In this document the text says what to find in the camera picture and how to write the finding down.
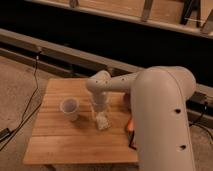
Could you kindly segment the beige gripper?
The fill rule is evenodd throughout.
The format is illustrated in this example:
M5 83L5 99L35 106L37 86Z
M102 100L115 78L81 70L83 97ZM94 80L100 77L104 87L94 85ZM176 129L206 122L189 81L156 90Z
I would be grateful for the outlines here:
M92 93L91 94L91 104L94 110L92 110L92 119L95 123L97 123L97 113L96 112L103 112L107 108L108 104L108 94L106 92L101 93ZM107 121L109 110L106 109L104 111L104 117Z

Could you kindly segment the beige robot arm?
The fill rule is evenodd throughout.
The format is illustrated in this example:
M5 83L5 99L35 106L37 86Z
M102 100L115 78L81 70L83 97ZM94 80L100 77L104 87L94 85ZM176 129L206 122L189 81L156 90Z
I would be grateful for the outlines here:
M116 77L102 70L86 88L97 113L105 111L109 92L130 95L140 171L196 171L186 109L196 89L190 70L155 66Z

